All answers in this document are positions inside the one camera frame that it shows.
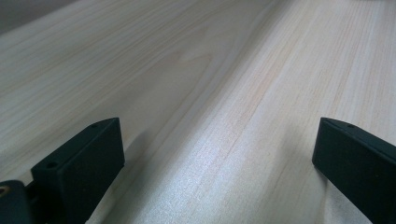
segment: wooden board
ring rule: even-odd
[[[0,178],[120,117],[89,223],[367,223],[320,117],[396,144],[396,1],[78,0],[0,35]]]

